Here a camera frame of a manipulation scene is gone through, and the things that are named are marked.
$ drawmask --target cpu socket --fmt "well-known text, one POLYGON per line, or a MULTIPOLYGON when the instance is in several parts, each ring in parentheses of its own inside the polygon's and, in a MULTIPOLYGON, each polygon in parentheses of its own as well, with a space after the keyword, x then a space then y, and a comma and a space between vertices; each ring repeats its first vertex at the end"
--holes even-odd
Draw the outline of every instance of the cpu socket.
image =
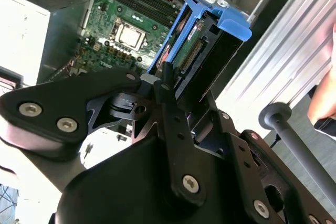
POLYGON ((115 41, 134 51, 139 51, 145 36, 145 31, 142 31, 126 22, 122 22, 119 24, 118 30, 115 34, 115 41))

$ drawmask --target silver screw head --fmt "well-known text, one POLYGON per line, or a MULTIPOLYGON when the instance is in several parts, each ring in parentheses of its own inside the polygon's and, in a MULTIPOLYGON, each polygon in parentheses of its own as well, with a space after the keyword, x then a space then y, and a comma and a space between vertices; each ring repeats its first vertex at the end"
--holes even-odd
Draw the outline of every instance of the silver screw head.
POLYGON ((255 200, 253 202, 253 205, 256 211, 258 212, 258 214, 260 214, 265 219, 269 218, 269 211, 264 203, 262 203, 260 200, 255 200))
POLYGON ((225 112, 223 112, 223 113, 222 113, 222 116, 223 116, 225 119, 227 119, 227 120, 229 120, 229 119, 230 119, 229 115, 228 115, 228 114, 226 114, 225 112))
POLYGON ((20 105, 19 112, 22 115, 34 117, 42 113, 42 108, 36 103, 26 102, 20 105))
POLYGON ((320 222, 313 215, 309 215, 309 219, 312 224, 320 224, 320 222))
POLYGON ((126 74, 126 77, 133 80, 133 81, 135 80, 135 76, 130 74, 130 73, 126 74))
POLYGON ((169 87, 168 87, 167 84, 161 84, 161 87, 163 87, 163 88, 166 89, 166 90, 169 90, 169 87))
POLYGON ((200 187, 198 185, 198 182, 196 178, 194 178, 191 175, 185 175, 182 179, 182 183, 183 183, 184 188, 193 194, 199 191, 200 187))
POLYGON ((255 140, 258 140, 258 138, 259 138, 258 135, 254 132, 251 132, 251 137, 255 140))
POLYGON ((61 118, 57 121, 57 127, 64 132, 73 132, 77 129, 78 125, 74 119, 71 118, 61 118))

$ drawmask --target finger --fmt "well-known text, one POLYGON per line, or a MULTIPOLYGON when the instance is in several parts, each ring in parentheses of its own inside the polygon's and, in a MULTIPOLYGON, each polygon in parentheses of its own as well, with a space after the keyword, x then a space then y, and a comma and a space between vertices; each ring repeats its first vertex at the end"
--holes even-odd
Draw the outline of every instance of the finger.
POLYGON ((332 47, 332 53, 331 53, 331 64, 333 68, 336 69, 336 23, 334 24, 334 27, 332 30, 332 39, 333 39, 333 47, 332 47))

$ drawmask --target floor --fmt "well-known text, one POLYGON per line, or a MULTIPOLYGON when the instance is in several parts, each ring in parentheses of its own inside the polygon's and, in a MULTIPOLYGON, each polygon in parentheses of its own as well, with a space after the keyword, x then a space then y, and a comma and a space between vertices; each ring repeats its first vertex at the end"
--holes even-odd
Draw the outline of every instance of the floor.
MULTIPOLYGON (((289 123, 303 139, 304 143, 310 148, 330 176, 336 181, 336 141, 314 130, 307 118, 309 103, 310 98, 305 96, 293 109, 292 117, 289 119, 289 123)), ((275 132, 271 132, 265 137, 265 141, 269 145, 273 143, 274 139, 275 132)), ((294 155, 288 150, 286 145, 280 141, 273 150, 308 188, 321 205, 332 215, 334 219, 336 219, 336 209, 324 196, 321 189, 310 178, 306 170, 297 161, 294 155)))

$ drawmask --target mounting hole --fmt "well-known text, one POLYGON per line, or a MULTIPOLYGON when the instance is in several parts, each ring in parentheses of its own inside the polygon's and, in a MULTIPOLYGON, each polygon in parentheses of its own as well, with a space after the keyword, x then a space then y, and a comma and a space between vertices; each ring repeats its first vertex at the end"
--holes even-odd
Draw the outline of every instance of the mounting hole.
POLYGON ((281 193, 275 186, 269 185, 265 187, 265 193, 268 202, 275 212, 280 212, 281 210, 283 210, 284 201, 282 200, 281 193))
POLYGON ((219 155, 223 155, 223 154, 224 154, 224 151, 223 151, 222 148, 220 148, 220 149, 218 149, 218 150, 216 151, 216 153, 219 154, 219 155))
POLYGON ((167 84, 161 84, 161 87, 163 87, 165 90, 169 90, 169 87, 167 84))
POLYGON ((135 110, 134 110, 134 112, 135 112, 136 114, 141 114, 141 113, 143 113, 143 112, 145 112, 145 111, 146 111, 146 107, 145 107, 145 106, 138 106, 138 107, 136 107, 135 110))
POLYGON ((250 164, 248 162, 245 162, 244 161, 244 165, 247 167, 247 168, 251 168, 250 164))
POLYGON ((126 74, 126 77, 133 80, 133 81, 135 80, 135 76, 130 74, 130 73, 126 74))
POLYGON ((184 140, 184 135, 182 133, 177 134, 177 137, 181 140, 184 140))
POLYGON ((309 219, 312 224, 320 224, 320 222, 313 215, 309 215, 309 219))

